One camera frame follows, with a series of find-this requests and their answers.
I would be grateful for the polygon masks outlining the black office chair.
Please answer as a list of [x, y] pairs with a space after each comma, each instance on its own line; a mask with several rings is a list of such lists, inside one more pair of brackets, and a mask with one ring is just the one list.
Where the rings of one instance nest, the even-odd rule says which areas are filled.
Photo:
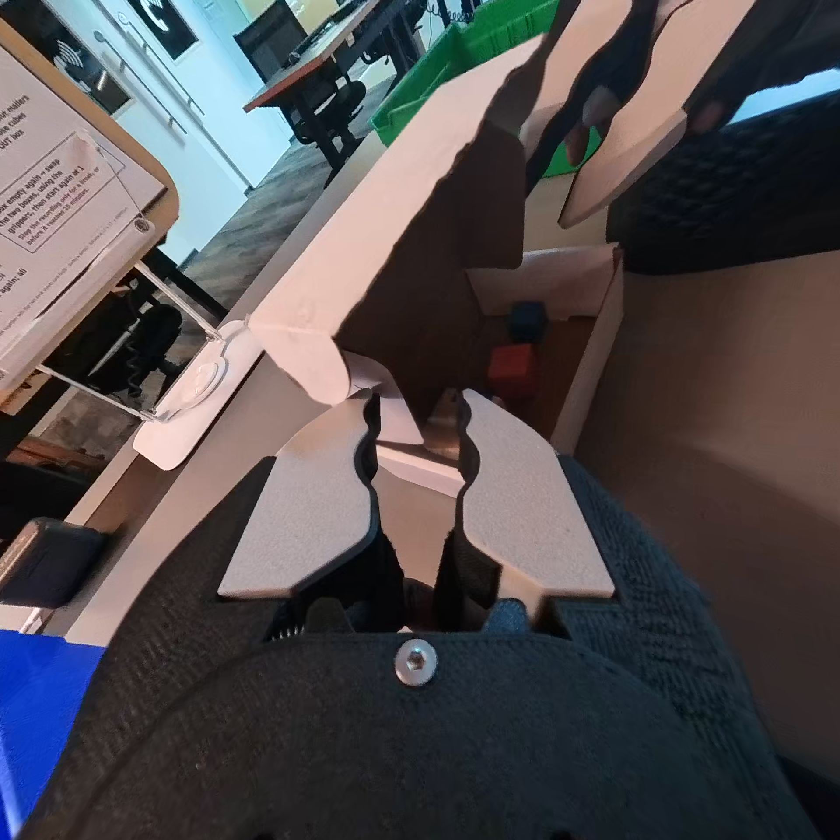
[[[330, 140], [340, 139], [342, 148], [354, 149], [360, 141], [350, 131], [350, 123], [361, 112], [367, 88], [361, 80], [344, 79], [338, 85], [334, 80], [308, 80], [298, 88], [304, 100], [321, 121], [322, 127]], [[295, 138], [303, 145], [315, 144], [308, 125], [301, 116], [293, 98], [281, 107]]]

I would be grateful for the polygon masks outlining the cardboard box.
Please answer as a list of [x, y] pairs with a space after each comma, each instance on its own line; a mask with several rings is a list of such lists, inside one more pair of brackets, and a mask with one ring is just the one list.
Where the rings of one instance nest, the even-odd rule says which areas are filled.
[[532, 129], [580, 72], [559, 40], [533, 38], [437, 89], [250, 316], [314, 402], [350, 396], [357, 357], [378, 363], [407, 404], [395, 443], [421, 445], [445, 389], [493, 388], [490, 342], [515, 305], [540, 301], [536, 393], [502, 397], [574, 453], [623, 316], [623, 254], [525, 248]]

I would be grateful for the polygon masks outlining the wooden top background table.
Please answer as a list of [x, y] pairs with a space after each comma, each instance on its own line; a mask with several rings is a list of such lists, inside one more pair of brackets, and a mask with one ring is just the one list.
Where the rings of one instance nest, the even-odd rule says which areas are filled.
[[292, 50], [291, 54], [296, 58], [292, 62], [287, 61], [264, 83], [246, 102], [244, 111], [280, 110], [287, 100], [293, 98], [316, 141], [313, 144], [329, 163], [331, 172], [328, 182], [331, 182], [361, 143], [354, 149], [346, 150], [342, 148], [340, 139], [330, 140], [321, 121], [301, 99], [298, 88], [311, 79], [335, 81], [341, 86], [344, 79], [350, 77], [355, 63], [370, 53], [375, 41], [381, 40], [395, 72], [391, 84], [393, 89], [420, 58], [415, 30], [408, 20], [409, 5], [409, 2], [398, 1], [362, 2], [342, 23], [320, 35], [306, 49]]

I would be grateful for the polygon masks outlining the person's right hand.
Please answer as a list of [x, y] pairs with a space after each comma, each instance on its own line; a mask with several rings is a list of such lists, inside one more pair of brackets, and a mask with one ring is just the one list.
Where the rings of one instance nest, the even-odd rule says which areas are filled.
[[[634, 35], [619, 38], [607, 70], [594, 86], [581, 116], [563, 144], [571, 166], [585, 158], [591, 128], [605, 137], [617, 111], [641, 81], [641, 69], [627, 68], [647, 54], [642, 35], [655, 36], [683, 2], [659, 2], [656, 24], [633, 26]], [[838, 1], [757, 2], [744, 23], [745, 38], [736, 38], [738, 52], [721, 77], [704, 82], [689, 102], [686, 134], [716, 130], [730, 121], [745, 99], [763, 88], [784, 87], [816, 72], [838, 67]]]

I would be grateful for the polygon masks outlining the green plastic bin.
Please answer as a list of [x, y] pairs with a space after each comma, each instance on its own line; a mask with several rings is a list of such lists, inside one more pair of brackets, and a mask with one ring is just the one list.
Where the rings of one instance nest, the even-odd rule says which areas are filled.
[[[390, 148], [426, 100], [443, 84], [550, 31], [557, 11], [571, 2], [488, 2], [470, 24], [451, 24], [430, 50], [396, 84], [371, 119]], [[593, 59], [623, 25], [629, 2], [581, 2], [554, 47]]]

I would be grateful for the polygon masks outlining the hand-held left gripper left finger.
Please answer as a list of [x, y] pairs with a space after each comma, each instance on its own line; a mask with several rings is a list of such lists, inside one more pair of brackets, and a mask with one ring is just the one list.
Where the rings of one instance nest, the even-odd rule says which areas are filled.
[[372, 488], [380, 397], [352, 394], [277, 452], [217, 588], [228, 600], [302, 593], [367, 549], [380, 527]]

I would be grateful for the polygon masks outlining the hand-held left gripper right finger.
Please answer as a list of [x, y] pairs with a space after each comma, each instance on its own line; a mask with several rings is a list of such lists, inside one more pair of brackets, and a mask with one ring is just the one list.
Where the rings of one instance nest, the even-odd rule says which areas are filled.
[[490, 562], [490, 603], [520, 601], [530, 618], [554, 597], [609, 600], [616, 588], [548, 440], [466, 389], [459, 410], [458, 537]]

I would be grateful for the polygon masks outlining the blue cube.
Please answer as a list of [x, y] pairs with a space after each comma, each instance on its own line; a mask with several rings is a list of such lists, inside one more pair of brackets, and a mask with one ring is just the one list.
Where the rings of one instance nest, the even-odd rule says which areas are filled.
[[540, 343], [549, 324], [545, 304], [541, 301], [519, 301], [507, 315], [507, 334], [512, 343]]

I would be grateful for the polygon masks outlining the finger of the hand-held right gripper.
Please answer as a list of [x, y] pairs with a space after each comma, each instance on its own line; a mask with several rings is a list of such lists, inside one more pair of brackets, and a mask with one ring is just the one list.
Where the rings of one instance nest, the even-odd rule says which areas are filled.
[[527, 195], [562, 144], [574, 166], [585, 157], [592, 129], [605, 138], [647, 72], [657, 12], [657, 1], [559, 7], [545, 38], [538, 100], [524, 126]]
[[599, 150], [574, 178], [559, 219], [562, 228], [601, 211], [684, 137], [688, 99], [753, 4], [684, 2], [667, 16], [641, 84], [613, 118]]

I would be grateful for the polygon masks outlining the red cube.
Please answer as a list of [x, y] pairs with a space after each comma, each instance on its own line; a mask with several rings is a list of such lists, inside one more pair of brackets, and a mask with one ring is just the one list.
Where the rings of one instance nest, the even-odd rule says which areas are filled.
[[494, 395], [527, 400], [539, 390], [539, 356], [534, 343], [498, 346], [490, 354], [487, 381]]

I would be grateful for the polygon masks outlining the blue plastic bin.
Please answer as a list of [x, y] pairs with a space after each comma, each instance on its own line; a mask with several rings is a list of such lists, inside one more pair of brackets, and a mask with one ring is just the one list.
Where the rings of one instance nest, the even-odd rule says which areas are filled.
[[1, 838], [43, 794], [104, 647], [1, 631]]

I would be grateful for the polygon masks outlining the black wall poster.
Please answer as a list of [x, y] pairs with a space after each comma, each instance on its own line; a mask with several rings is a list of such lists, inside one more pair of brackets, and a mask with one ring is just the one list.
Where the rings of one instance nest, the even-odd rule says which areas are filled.
[[1, 17], [108, 115], [120, 113], [133, 102], [130, 93], [45, 2], [2, 1]]
[[198, 43], [192, 27], [172, 1], [127, 1], [172, 60]]

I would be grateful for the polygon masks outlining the instruction sign stand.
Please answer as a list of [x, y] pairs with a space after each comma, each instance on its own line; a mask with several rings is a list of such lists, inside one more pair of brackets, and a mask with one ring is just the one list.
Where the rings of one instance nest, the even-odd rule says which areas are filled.
[[[212, 326], [142, 261], [174, 225], [179, 196], [144, 147], [2, 21], [2, 393], [38, 370], [142, 420], [133, 449], [163, 470], [199, 445], [262, 350], [249, 320]], [[151, 411], [124, 406], [46, 365], [138, 270], [206, 341]]]

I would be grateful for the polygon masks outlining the grey desk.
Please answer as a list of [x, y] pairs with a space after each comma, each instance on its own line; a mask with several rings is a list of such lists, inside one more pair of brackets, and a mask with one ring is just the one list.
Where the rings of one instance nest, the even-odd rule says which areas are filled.
[[[179, 469], [128, 445], [96, 582], [48, 630], [107, 646], [165, 557], [322, 413], [265, 355]], [[625, 274], [575, 455], [710, 598], [783, 756], [838, 780], [838, 253]], [[381, 470], [385, 532], [432, 583], [455, 500]]]

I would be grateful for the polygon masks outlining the small black box device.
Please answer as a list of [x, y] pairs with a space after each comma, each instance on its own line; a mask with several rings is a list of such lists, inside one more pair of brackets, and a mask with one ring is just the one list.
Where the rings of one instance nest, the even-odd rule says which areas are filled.
[[109, 536], [63, 520], [37, 517], [3, 544], [1, 603], [56, 609], [79, 592]]

